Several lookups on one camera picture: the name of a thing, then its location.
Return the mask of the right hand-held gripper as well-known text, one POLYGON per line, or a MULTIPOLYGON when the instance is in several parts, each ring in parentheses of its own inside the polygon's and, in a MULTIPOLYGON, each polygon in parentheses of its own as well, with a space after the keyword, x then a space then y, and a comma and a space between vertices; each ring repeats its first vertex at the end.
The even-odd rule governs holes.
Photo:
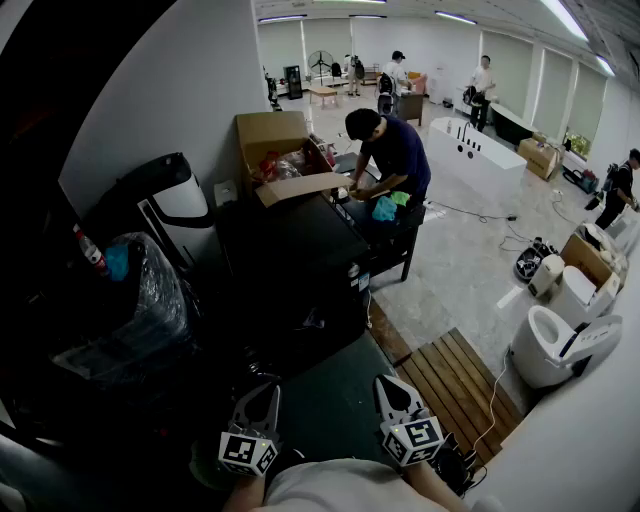
POLYGON ((444 435, 418 391, 399 378, 382 374, 375 377, 373 388, 382 420, 382 447, 391 458, 400 467, 432 460, 444 443, 444 435))

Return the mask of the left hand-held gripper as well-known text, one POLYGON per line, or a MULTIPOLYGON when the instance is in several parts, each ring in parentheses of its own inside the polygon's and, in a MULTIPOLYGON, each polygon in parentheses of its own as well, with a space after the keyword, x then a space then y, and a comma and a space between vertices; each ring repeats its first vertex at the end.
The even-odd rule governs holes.
POLYGON ((218 461, 230 472, 264 477, 279 455, 276 433, 281 404, 279 384, 263 384, 237 402, 220 436, 218 461))

